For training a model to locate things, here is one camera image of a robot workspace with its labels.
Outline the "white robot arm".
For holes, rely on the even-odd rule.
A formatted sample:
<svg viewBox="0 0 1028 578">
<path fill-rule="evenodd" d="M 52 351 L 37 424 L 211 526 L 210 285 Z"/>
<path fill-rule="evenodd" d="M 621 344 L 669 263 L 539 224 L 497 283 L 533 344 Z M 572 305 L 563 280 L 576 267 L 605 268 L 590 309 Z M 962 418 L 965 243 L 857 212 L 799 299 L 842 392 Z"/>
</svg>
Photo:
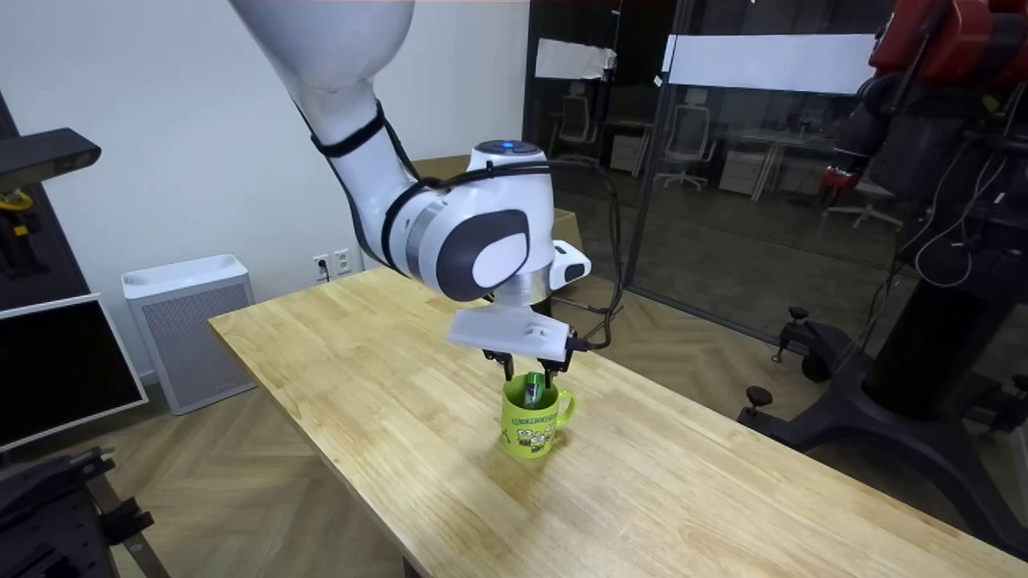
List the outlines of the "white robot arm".
<svg viewBox="0 0 1028 578">
<path fill-rule="evenodd" d="M 590 274 L 552 237 L 552 162 L 516 138 L 479 141 L 468 170 L 422 176 L 373 76 L 400 53 L 416 0 L 228 0 L 279 75 L 312 143 L 334 170 L 359 248 L 382 267 L 462 300 L 450 340 L 515 375 L 515 358 L 564 371 L 578 334 L 543 300 Z"/>
</svg>

